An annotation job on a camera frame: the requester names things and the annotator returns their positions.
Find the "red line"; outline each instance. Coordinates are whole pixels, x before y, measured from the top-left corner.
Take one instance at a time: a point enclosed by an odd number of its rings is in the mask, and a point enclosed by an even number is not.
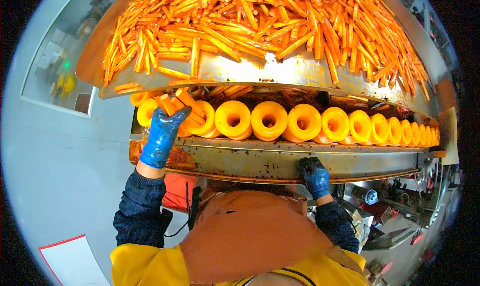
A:
[[[47,259],[45,259],[45,256],[42,254],[42,251],[40,250],[40,247],[38,248],[38,251],[40,252],[40,255],[42,255],[42,258],[43,258],[43,261],[45,261],[46,265],[48,266],[48,268],[50,269],[50,271],[52,272],[53,276],[57,279],[57,281],[60,283],[61,286],[63,286],[63,284],[60,282],[60,279],[57,277],[57,275],[53,272],[52,268],[50,267],[50,264],[47,262]]]
[[[57,246],[57,245],[61,245],[61,244],[64,244],[64,243],[67,243],[67,242],[70,242],[70,241],[74,241],[74,240],[77,240],[77,239],[82,238],[82,237],[85,237],[85,234],[78,235],[76,237],[73,237],[73,238],[70,238],[70,239],[67,239],[67,240],[63,240],[63,241],[60,241],[60,242],[57,242],[57,243],[45,245],[43,247],[38,247],[38,251],[40,252],[40,255],[42,255],[43,261],[45,261],[46,265],[48,266],[48,268],[52,272],[53,276],[57,279],[57,281],[60,283],[61,286],[63,286],[62,282],[60,282],[60,279],[57,277],[55,272],[50,267],[50,264],[47,262],[47,259],[45,259],[45,256],[42,253],[42,250],[48,249],[48,248],[51,248],[51,247],[54,247],[54,246]]]
[[[73,237],[73,238],[70,238],[70,239],[67,239],[67,240],[62,240],[62,241],[57,242],[57,243],[52,243],[52,244],[49,244],[49,245],[45,245],[43,247],[38,247],[38,249],[39,250],[48,249],[48,248],[51,248],[51,247],[54,247],[54,246],[57,246],[57,245],[61,245],[61,244],[64,244],[64,243],[67,243],[67,242],[70,242],[70,241],[77,240],[77,239],[82,238],[84,236],[85,236],[85,234],[78,235],[76,237]]]

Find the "window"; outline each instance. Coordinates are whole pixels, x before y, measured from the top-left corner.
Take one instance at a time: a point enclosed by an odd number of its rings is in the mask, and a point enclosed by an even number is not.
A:
[[[89,116],[96,88],[75,76],[75,65],[96,25],[115,0],[70,0],[33,57],[21,98]]]

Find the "brown apron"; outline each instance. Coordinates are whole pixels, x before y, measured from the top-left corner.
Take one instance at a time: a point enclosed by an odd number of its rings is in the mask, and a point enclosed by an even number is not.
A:
[[[306,217],[303,196],[207,188],[199,209],[194,228],[180,243],[190,283],[235,281],[295,265],[312,254],[343,253]],[[341,265],[357,265],[342,257],[347,260]],[[355,270],[362,272],[358,265]]]

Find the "black cord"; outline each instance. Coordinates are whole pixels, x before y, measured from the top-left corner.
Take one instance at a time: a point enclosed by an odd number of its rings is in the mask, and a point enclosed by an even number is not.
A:
[[[190,221],[190,205],[189,205],[189,203],[188,203],[188,182],[187,182],[186,196],[187,196],[186,202],[187,202],[187,212],[188,212],[187,222],[184,223],[184,224],[181,226],[181,228],[180,228],[175,234],[173,234],[173,235],[165,235],[165,234],[163,234],[164,237],[167,237],[167,238],[168,238],[168,237],[176,236],[178,233],[180,233],[180,231],[182,231],[183,228],[185,228],[185,226],[186,226],[186,225],[188,224],[188,222]]]

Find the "yellow roller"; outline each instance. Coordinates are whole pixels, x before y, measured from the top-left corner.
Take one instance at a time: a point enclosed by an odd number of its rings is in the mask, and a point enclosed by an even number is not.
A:
[[[345,139],[339,143],[343,145],[353,145],[365,142],[370,138],[372,133],[372,122],[370,117],[362,110],[353,111],[348,115],[350,121],[350,130]]]
[[[135,107],[140,107],[146,99],[153,97],[153,94],[150,91],[145,91],[142,93],[130,94],[130,103]]]
[[[283,137],[293,143],[302,143],[317,136],[321,128],[322,117],[318,110],[307,103],[301,103],[288,113]]]
[[[371,134],[370,138],[365,142],[360,142],[361,145],[375,145],[387,141],[388,138],[388,122],[385,116],[378,113],[370,116]]]
[[[204,138],[218,137],[220,131],[215,126],[215,109],[205,101],[195,101],[195,105],[205,113],[206,120],[199,127],[187,126],[187,131]]]
[[[400,139],[400,146],[408,146],[412,142],[412,126],[406,119],[402,120],[402,139]]]
[[[287,128],[288,114],[276,102],[262,102],[251,112],[251,127],[255,136],[263,141],[277,139]]]
[[[242,140],[253,132],[250,116],[250,110],[244,103],[228,101],[215,111],[215,127],[230,139]]]
[[[400,121],[396,117],[390,117],[387,119],[388,123],[388,138],[385,142],[377,143],[375,145],[378,146],[397,146],[400,143],[400,139],[402,138],[402,126],[400,125]]]
[[[137,111],[137,121],[143,127],[150,127],[152,122],[153,111],[157,109],[159,105],[153,98],[147,98],[141,103]]]
[[[420,142],[420,128],[418,123],[412,122],[411,123],[411,128],[412,128],[412,141],[410,142],[409,146],[418,146]]]
[[[331,144],[342,141],[350,132],[348,115],[339,107],[330,107],[321,114],[321,130],[313,141]]]
[[[425,134],[427,136],[427,141],[425,143],[426,147],[432,146],[432,128],[431,127],[425,127]]]
[[[420,142],[418,146],[425,146],[427,144],[427,130],[423,124],[420,124],[418,129],[420,130]]]

